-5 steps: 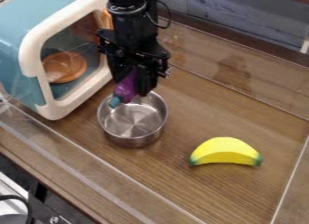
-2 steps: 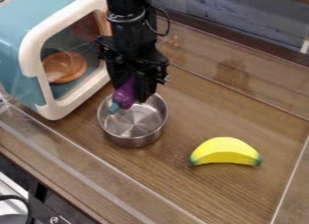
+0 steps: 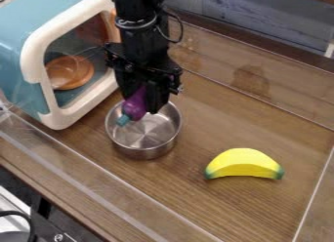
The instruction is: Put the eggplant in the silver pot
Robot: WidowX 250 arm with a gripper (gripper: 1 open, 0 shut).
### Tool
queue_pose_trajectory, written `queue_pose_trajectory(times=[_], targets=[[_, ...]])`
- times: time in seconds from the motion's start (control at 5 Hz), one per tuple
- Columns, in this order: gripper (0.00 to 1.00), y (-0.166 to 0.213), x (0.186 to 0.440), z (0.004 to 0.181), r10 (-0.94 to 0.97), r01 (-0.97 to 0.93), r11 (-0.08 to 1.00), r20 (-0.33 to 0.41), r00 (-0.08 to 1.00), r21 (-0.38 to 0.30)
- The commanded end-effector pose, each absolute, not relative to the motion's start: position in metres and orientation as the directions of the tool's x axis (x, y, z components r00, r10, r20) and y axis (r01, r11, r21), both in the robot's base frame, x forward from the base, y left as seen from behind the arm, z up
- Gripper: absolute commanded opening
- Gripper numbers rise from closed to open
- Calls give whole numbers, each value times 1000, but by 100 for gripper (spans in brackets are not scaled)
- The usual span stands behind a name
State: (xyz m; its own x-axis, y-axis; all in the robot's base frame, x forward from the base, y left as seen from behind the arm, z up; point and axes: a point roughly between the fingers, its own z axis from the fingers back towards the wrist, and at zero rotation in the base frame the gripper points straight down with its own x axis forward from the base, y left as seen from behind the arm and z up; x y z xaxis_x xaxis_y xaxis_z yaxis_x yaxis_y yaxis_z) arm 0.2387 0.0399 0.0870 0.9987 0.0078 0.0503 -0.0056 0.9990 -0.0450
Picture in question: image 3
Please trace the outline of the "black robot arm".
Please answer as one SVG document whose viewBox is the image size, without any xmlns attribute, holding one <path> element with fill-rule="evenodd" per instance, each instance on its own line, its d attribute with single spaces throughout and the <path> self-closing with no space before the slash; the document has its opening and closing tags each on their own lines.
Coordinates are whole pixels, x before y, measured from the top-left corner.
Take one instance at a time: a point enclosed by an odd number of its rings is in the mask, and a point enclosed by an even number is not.
<svg viewBox="0 0 334 242">
<path fill-rule="evenodd" d="M 140 120 L 166 104 L 180 92 L 183 69 L 170 60 L 168 48 L 178 43 L 169 37 L 168 18 L 180 20 L 162 5 L 164 0 L 112 0 L 120 43 L 104 45 L 105 63 L 113 69 L 124 98 L 122 114 Z"/>
</svg>

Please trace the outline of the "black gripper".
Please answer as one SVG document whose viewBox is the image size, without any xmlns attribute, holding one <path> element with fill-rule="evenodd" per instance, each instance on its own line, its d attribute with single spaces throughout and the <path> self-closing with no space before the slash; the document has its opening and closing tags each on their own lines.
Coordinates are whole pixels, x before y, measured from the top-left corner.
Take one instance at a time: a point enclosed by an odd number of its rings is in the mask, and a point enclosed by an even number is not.
<svg viewBox="0 0 334 242">
<path fill-rule="evenodd" d="M 146 111 L 154 114 L 168 102 L 169 93 L 177 95 L 180 92 L 183 69 L 166 55 L 145 63 L 129 60 L 121 43 L 105 43 L 102 49 L 105 65 L 114 71 L 124 99 L 133 95 L 142 82 L 153 80 L 145 85 L 145 100 Z"/>
</svg>

